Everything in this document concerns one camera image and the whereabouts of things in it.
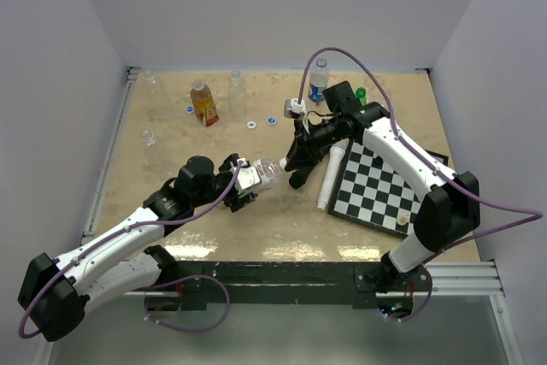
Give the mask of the green tea label bottle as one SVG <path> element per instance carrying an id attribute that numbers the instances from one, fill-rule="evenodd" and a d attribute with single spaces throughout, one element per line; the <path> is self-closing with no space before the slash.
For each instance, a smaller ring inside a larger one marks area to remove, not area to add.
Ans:
<path id="1" fill-rule="evenodd" d="M 251 164 L 256 166 L 262 179 L 261 186 L 258 189 L 258 196 L 271 189 L 283 177 L 284 170 L 277 162 L 271 162 L 269 159 L 262 158 L 251 162 Z"/>

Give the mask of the clear plastic bottle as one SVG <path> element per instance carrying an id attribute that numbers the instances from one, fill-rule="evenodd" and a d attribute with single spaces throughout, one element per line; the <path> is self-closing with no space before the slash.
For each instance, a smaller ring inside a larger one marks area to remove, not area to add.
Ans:
<path id="1" fill-rule="evenodd" d="M 244 76 L 238 70 L 233 70 L 230 73 L 230 84 L 227 95 L 234 118 L 236 120 L 244 119 L 247 115 L 247 83 Z"/>

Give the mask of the clear crushed bottle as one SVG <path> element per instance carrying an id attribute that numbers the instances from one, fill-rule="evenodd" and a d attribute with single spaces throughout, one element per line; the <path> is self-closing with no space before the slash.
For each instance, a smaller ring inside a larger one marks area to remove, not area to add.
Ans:
<path id="1" fill-rule="evenodd" d="M 169 167 L 168 150 L 165 144 L 151 131 L 141 133 L 147 164 L 151 168 L 167 169 Z"/>

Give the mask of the gold label drink bottle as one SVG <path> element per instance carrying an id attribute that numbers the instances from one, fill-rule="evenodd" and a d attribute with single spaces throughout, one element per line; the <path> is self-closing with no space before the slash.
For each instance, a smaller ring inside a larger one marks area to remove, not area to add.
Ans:
<path id="1" fill-rule="evenodd" d="M 219 120 L 212 92 L 202 79 L 192 83 L 190 97 L 194 113 L 204 127 L 210 127 Z"/>

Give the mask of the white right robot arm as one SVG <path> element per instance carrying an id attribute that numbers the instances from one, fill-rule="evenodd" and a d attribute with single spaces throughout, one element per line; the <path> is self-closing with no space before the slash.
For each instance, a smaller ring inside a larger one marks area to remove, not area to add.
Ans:
<path id="1" fill-rule="evenodd" d="M 284 115 L 294 120 L 294 139 L 281 167 L 292 174 L 313 169 L 338 141 L 352 139 L 378 155 L 414 191 L 421 206 L 414 231 L 385 253 L 373 274 L 380 289 L 401 290 L 411 272 L 436 253 L 468 235 L 480 223 L 479 182 L 434 160 L 376 102 L 361 104 L 347 81 L 324 91 L 329 109 L 318 124 L 296 98 L 285 101 Z"/>

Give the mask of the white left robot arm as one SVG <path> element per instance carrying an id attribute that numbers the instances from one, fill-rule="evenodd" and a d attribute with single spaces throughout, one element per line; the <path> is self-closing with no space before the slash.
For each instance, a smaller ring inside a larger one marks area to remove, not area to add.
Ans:
<path id="1" fill-rule="evenodd" d="M 25 310 L 21 339 L 52 342 L 72 332 L 93 309 L 140 288 L 167 290 L 208 275 L 184 276 L 157 240 L 224 204 L 237 211 L 256 198 L 264 168 L 230 155 L 218 172 L 205 156 L 193 156 L 124 221 L 87 244 L 55 258 L 45 253 L 28 265 L 18 302 Z"/>

